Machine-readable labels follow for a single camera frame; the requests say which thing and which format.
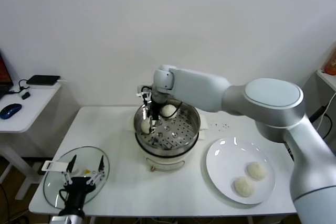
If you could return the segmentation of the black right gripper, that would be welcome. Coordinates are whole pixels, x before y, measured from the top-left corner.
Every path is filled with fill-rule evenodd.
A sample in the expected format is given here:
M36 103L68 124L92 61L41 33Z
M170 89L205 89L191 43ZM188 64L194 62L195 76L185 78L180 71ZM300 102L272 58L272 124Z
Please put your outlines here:
M149 119L149 134L152 134L157 128L157 120L159 120L162 104L151 100L150 94L142 95L142 100L148 110L148 117L151 117L151 119Z

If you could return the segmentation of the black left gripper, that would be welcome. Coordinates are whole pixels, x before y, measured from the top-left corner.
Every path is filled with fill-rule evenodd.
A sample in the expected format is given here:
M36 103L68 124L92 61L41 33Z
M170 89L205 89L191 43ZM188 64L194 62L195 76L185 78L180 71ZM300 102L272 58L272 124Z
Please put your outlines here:
M93 192L95 190L94 185L100 183L105 178L104 156L102 155L98 169L91 171L88 177L74 177L71 179L76 158L77 155L74 155L68 163L66 171L62 173L67 185L59 190L58 195L63 200L65 207L59 212L58 216L84 216L83 206L87 194Z

